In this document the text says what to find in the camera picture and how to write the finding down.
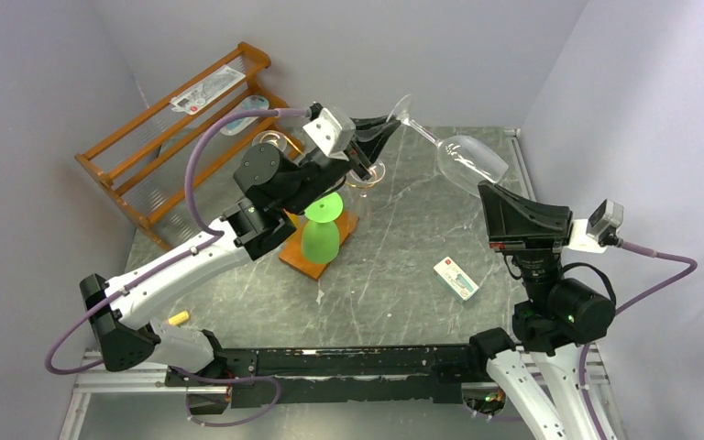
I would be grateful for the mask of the green plastic wine glass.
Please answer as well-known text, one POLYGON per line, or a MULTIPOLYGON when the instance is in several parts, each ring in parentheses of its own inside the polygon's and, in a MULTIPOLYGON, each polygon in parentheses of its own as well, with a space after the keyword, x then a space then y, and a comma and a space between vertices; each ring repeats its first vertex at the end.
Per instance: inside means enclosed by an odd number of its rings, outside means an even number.
POLYGON ((327 264, 336 258, 341 241, 336 219, 343 209, 343 200, 337 192, 322 197, 306 208, 301 249, 308 261, 327 264))

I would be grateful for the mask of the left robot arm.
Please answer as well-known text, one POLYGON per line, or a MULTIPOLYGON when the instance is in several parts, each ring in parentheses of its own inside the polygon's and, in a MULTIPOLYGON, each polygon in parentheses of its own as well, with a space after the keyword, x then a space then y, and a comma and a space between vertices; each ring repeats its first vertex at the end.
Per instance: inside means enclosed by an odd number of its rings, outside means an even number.
POLYGON ((165 324, 157 311, 286 242, 295 232, 292 216, 334 193, 347 175, 368 177, 398 127, 391 116, 312 111, 303 130, 313 149, 292 159, 268 141, 249 147, 234 175, 242 197, 194 237, 123 275, 83 279, 80 290, 100 364, 118 372, 155 362, 187 370, 203 385, 217 383, 226 361, 214 334, 165 324))

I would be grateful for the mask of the clear wine glass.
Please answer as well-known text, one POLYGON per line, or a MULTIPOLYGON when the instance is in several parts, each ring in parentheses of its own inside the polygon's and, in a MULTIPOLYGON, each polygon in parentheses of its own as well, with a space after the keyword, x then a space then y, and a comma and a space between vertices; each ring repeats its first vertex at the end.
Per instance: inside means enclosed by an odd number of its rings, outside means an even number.
POLYGON ((287 137, 277 130, 264 130, 255 135, 252 139, 252 145, 263 143, 270 144, 282 152, 285 152, 288 147, 287 137))
POLYGON ((385 176, 386 166, 379 159, 368 168, 368 177, 365 179, 359 178, 355 172, 351 171, 347 175, 346 184, 352 188, 360 190, 368 190, 376 186, 385 176))
POLYGON ((436 148, 437 166, 441 173, 455 186, 479 198, 480 183, 499 183, 508 163, 481 140, 467 135, 439 137, 410 114, 412 95, 406 94, 390 110, 387 121, 395 119, 409 127, 436 148))

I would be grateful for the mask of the clear wine glass back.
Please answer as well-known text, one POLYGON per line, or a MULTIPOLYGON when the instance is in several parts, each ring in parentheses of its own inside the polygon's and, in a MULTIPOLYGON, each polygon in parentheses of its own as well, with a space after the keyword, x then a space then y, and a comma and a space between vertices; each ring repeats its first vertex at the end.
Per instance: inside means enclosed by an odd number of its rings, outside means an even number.
POLYGON ((252 145, 263 143, 270 144, 282 152, 285 152, 288 147, 287 137, 277 130, 264 130, 255 135, 252 139, 252 145))

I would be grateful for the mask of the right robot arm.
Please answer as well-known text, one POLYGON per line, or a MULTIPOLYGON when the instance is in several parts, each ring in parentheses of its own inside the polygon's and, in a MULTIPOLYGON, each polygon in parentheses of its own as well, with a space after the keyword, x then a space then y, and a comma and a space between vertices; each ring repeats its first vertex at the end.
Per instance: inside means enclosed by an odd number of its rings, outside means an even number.
POLYGON ((598 292, 569 278, 578 263, 564 264, 566 248, 602 253, 619 242, 623 207, 603 201, 587 219, 566 206, 538 203, 502 188, 478 185, 489 247, 504 257, 527 299, 514 306, 513 336, 500 329, 469 340, 467 368, 493 379, 538 439, 612 439, 611 423, 592 409, 587 384, 590 344, 603 338, 616 315, 610 278, 590 266, 604 286, 598 292))

